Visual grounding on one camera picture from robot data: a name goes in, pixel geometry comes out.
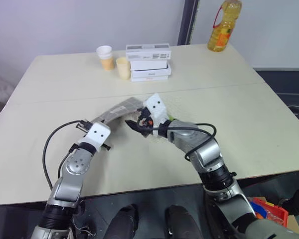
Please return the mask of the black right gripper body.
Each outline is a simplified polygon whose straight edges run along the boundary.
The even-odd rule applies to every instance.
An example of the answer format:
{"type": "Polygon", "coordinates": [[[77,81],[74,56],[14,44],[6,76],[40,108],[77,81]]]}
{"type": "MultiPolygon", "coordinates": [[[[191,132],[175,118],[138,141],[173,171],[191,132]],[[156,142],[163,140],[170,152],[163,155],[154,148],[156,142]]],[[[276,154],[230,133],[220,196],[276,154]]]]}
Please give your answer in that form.
{"type": "Polygon", "coordinates": [[[140,110],[141,114],[138,118],[138,125],[140,130],[141,129],[150,129],[152,132],[153,129],[153,119],[151,117],[151,112],[149,111],[149,109],[147,107],[143,108],[142,110],[140,110]]]}

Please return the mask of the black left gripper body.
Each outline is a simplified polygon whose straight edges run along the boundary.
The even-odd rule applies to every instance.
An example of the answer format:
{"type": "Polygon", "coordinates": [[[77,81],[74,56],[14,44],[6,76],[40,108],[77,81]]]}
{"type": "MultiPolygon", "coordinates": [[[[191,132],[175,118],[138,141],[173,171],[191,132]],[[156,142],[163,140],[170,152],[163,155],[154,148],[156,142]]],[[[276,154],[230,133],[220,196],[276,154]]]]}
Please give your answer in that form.
{"type": "Polygon", "coordinates": [[[78,143],[88,143],[96,150],[101,147],[110,150],[111,147],[105,144],[106,139],[111,134],[110,128],[102,122],[91,123],[89,121],[82,121],[76,126],[78,129],[85,132],[85,136],[78,140],[78,143]]]}

